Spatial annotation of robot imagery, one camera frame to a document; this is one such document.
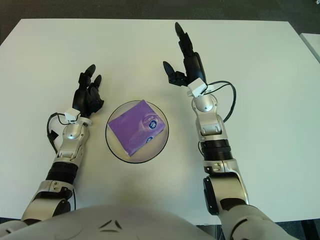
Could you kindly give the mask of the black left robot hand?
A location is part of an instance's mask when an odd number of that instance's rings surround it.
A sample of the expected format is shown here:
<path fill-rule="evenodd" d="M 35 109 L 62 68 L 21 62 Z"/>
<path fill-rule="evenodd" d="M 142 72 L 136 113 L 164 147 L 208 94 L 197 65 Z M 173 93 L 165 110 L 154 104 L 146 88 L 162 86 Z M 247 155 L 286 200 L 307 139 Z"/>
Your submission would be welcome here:
<path fill-rule="evenodd" d="M 99 74 L 94 81 L 91 80 L 96 65 L 90 65 L 85 72 L 81 72 L 78 79 L 78 89 L 74 93 L 72 108 L 80 111 L 84 118 L 90 118 L 92 113 L 96 113 L 104 105 L 104 100 L 99 94 L 99 87 L 102 76 Z"/>

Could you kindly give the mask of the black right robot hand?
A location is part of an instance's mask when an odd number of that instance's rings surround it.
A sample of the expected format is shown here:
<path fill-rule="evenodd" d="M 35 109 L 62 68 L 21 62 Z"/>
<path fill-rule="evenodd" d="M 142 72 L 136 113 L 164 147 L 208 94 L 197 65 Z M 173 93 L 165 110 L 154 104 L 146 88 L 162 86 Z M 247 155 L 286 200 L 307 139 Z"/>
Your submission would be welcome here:
<path fill-rule="evenodd" d="M 206 75 L 201 57 L 196 51 L 193 50 L 193 44 L 188 33 L 184 32 L 178 22 L 175 23 L 174 27 L 175 32 L 179 38 L 178 44 L 183 54 L 185 73 L 175 71 L 167 61 L 163 61 L 162 63 L 164 71 L 168 77 L 168 82 L 179 87 L 187 87 L 193 81 L 200 78 L 206 84 Z"/>

